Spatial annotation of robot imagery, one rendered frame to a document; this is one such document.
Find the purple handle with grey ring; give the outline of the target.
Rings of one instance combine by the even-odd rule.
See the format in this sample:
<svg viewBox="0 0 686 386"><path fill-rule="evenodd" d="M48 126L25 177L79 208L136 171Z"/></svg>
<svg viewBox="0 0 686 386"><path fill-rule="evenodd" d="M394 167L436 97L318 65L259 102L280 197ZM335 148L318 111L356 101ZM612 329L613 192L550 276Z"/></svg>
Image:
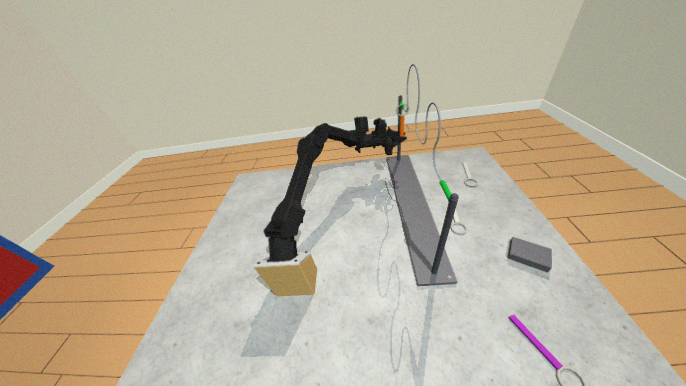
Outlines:
<svg viewBox="0 0 686 386"><path fill-rule="evenodd" d="M562 386L565 386L561 380L561 371L564 369L573 371L581 378L581 382L584 384L584 386L587 386L586 381L584 380L583 376L578 373L576 369L572 369L569 366L562 366L557 359L553 357L553 355L547 351L547 348L540 343L540 341L531 333L523 323L521 323L516 316L513 314L512 316L509 317L509 319L513 322L515 326L518 327L518 329L522 332L522 334L527 337L530 342L537 348L537 350L544 355L544 357L550 362L550 364L557 370L556 371L556 376L559 380L559 384Z"/></svg>

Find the beige loop with flat handle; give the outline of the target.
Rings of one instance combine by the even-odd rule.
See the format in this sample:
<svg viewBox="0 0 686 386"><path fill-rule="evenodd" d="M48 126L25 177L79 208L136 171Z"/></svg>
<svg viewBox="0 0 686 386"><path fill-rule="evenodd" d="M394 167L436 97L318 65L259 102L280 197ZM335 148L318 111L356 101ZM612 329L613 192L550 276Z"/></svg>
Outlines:
<svg viewBox="0 0 686 386"><path fill-rule="evenodd" d="M459 218L458 218L458 215L457 215L457 212L456 212L456 209L455 209L455 213L454 213L453 218L454 218L454 222L455 222L455 223L453 223L453 224L451 225L451 230L452 230L454 233L459 234L459 235L466 234L467 231L468 231L467 226L465 226L463 223L460 223ZM456 232L456 231L453 229L453 225L455 225L455 224L463 225L463 226L465 227L465 229L466 229L465 232L463 232L463 233L458 233L458 232Z"/></svg>
<svg viewBox="0 0 686 386"><path fill-rule="evenodd" d="M476 186L476 185L478 184L478 182L477 182L477 180L471 178L471 173L470 173L470 170L469 170L469 168L468 168L468 165L467 165L467 162L466 162L466 161L463 161L463 166L464 166L464 169L465 169L466 174L467 174L467 177L468 177L468 178L465 179L465 181L464 181L465 184L468 185L468 186L471 186L471 187ZM470 184L468 184L466 181L469 180L469 179L474 180L474 181L476 182L476 184L475 184L475 185L470 185Z"/></svg>

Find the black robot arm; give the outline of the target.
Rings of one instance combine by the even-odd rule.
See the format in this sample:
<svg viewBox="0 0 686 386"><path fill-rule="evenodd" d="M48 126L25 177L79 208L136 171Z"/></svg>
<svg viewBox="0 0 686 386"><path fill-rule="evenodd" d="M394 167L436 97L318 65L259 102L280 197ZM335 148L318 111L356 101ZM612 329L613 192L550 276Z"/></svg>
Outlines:
<svg viewBox="0 0 686 386"><path fill-rule="evenodd" d="M361 153L360 148L370 147L370 135L367 116L355 117L356 130L344 130L331 126L327 123L316 126L306 137L300 139L297 145L298 160L290 180L285 198L276 207L271 216L271 221L263 230L268 238L269 258L268 262L291 261L297 254L296 240L298 229L303 223L306 210L302 209L301 200L307 184L307 180L314 160L320 155L327 139L343 142L348 147L356 146L355 150ZM385 119L374 119L375 130L373 136L385 137ZM382 134L384 133L384 134Z"/></svg>

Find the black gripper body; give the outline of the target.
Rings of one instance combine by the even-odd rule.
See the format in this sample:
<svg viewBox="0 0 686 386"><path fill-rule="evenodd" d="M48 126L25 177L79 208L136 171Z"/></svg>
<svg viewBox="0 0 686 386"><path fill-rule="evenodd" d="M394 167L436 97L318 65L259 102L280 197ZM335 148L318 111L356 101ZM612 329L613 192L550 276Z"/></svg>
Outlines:
<svg viewBox="0 0 686 386"><path fill-rule="evenodd" d="M386 127L384 130L384 133L385 133L385 137L379 138L379 137L373 136L373 134L375 134L375 133L372 133L372 131L371 131L371 133L369 134L370 135L370 146L373 148L375 148L375 146L382 146L385 148L385 153L387 155L392 155L393 154L392 138L389 137L389 130L388 129L386 130ZM382 134L384 134L384 133L382 133Z"/></svg>

